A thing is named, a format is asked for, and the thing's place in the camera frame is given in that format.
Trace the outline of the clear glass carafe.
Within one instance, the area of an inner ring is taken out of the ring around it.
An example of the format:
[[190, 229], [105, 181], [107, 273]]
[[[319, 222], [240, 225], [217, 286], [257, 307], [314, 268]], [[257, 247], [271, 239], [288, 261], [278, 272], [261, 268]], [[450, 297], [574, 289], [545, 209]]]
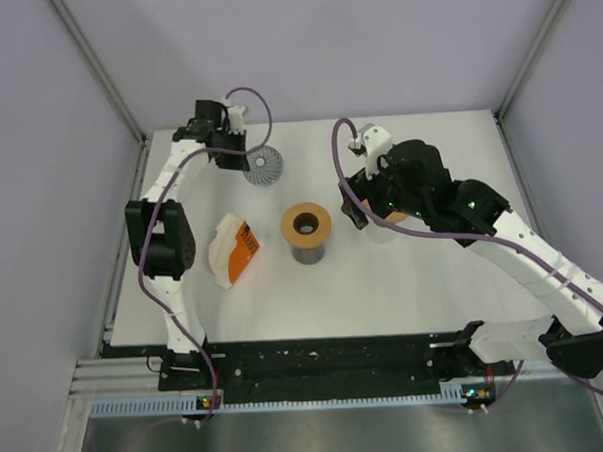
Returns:
[[384, 225], [378, 225], [370, 222], [365, 229], [367, 237], [377, 244], [389, 243], [397, 235], [397, 233]]

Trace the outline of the wooden dripper ring holder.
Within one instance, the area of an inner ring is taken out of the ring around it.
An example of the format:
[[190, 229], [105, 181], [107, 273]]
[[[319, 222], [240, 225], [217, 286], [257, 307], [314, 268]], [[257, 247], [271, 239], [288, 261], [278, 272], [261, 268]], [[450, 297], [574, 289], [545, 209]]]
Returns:
[[[365, 199], [363, 201], [363, 205], [365, 205], [368, 209], [371, 208], [370, 203], [367, 199]], [[392, 212], [392, 213], [388, 214], [384, 220], [389, 223], [392, 223], [392, 224], [398, 224], [398, 223], [405, 221], [406, 218], [407, 218], [407, 215], [405, 213], [402, 214], [399, 212]]]

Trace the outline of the smoky grey glass carafe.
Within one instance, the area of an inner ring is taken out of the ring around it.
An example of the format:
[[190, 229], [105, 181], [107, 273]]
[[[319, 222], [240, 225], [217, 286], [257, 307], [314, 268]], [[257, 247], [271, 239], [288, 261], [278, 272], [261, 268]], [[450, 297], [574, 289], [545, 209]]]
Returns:
[[312, 266], [321, 261], [325, 255], [326, 248], [323, 244], [313, 248], [301, 248], [293, 246], [291, 248], [294, 259], [303, 265]]

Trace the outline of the orange coffee filter pack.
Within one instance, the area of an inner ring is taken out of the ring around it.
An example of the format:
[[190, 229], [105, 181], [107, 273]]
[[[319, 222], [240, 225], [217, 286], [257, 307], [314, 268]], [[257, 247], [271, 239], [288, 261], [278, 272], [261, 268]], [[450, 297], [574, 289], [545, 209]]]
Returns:
[[234, 214], [227, 213], [215, 228], [208, 247], [209, 266], [216, 283], [228, 289], [240, 278], [260, 244], [246, 220]]

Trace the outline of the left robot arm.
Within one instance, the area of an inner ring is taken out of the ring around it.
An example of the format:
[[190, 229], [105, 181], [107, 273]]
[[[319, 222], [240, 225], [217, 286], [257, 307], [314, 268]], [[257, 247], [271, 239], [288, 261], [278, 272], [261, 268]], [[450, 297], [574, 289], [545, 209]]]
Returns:
[[156, 180], [139, 200], [126, 204], [125, 222], [132, 259], [145, 296], [163, 309], [167, 347], [175, 354], [198, 351], [205, 332], [184, 286], [194, 265], [195, 237], [182, 199], [206, 167], [243, 173], [247, 107], [228, 99], [197, 100], [194, 116], [176, 129]]

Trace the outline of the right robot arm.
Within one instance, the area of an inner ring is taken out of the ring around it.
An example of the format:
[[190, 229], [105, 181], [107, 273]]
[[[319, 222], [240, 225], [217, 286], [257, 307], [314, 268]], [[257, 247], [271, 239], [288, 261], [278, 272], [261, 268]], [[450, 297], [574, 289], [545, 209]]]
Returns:
[[453, 359], [475, 375], [489, 363], [549, 361], [592, 379], [603, 370], [603, 283], [539, 237], [510, 202], [479, 180], [454, 180], [438, 150], [421, 140], [393, 143], [354, 138], [350, 151], [366, 165], [341, 184], [342, 210], [359, 228], [387, 226], [393, 213], [428, 227], [425, 238], [454, 239], [499, 267], [548, 315], [534, 320], [477, 322]]

